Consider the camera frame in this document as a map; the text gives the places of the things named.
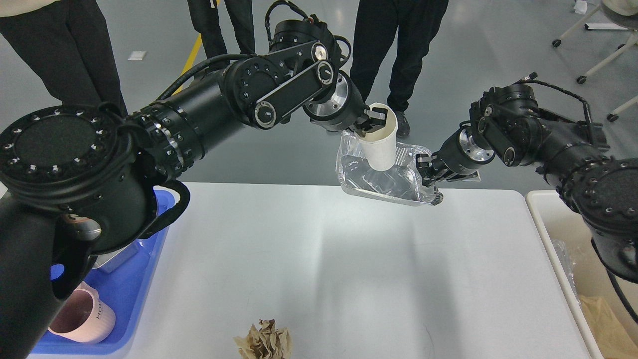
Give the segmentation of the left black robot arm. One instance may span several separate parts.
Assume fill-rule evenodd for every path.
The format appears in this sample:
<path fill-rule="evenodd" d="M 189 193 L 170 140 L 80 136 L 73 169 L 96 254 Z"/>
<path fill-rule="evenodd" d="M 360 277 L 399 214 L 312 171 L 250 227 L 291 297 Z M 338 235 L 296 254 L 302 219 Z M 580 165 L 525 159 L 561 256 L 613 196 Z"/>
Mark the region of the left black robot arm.
<path fill-rule="evenodd" d="M 302 108 L 330 131 L 380 132 L 389 114 L 365 105 L 325 22 L 301 16 L 267 32 L 264 55 L 196 64 L 151 104 L 59 105 L 1 134 L 1 357 L 24 359 L 98 255 L 175 222 L 190 201 L 178 181 L 243 125 L 269 130 Z"/>

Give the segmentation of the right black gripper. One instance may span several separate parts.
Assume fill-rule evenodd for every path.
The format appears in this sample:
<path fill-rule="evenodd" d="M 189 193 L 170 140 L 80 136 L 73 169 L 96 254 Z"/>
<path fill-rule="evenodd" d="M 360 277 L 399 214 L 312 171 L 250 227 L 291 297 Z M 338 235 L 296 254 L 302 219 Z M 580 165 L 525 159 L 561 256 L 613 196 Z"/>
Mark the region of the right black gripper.
<path fill-rule="evenodd" d="M 429 187 L 448 178 L 464 178 L 493 159 L 494 151 L 477 145 L 471 127 L 463 126 L 436 153 L 417 154 L 416 168 L 423 170 L 422 184 Z"/>

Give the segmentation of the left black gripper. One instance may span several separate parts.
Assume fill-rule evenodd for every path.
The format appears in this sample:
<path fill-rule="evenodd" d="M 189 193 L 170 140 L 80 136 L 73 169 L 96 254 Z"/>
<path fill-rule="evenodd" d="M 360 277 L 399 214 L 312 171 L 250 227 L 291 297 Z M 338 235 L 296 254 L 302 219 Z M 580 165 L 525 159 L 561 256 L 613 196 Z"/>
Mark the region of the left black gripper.
<path fill-rule="evenodd" d="M 328 132 L 352 130 L 360 137 L 383 129 L 388 115 L 385 108 L 369 109 L 351 78 L 342 70 L 333 92 L 320 100 L 307 102 L 303 110 L 311 123 Z"/>

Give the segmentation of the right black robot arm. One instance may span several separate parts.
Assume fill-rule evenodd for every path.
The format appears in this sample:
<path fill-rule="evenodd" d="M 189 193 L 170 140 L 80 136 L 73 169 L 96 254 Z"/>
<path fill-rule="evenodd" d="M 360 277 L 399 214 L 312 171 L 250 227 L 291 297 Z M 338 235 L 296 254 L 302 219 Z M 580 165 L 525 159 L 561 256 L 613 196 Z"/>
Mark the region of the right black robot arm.
<path fill-rule="evenodd" d="M 422 184 L 475 177 L 494 158 L 508 167 L 536 165 L 536 172 L 583 218 L 616 295 L 636 320 L 618 279 L 638 280 L 638 162 L 606 156 L 609 145 L 602 125 L 592 121 L 588 102 L 536 78 L 531 73 L 504 88 L 492 87 L 472 102 L 469 120 L 437 152 L 416 156 Z M 578 100 L 584 119 L 570 120 L 539 107 L 532 84 Z"/>

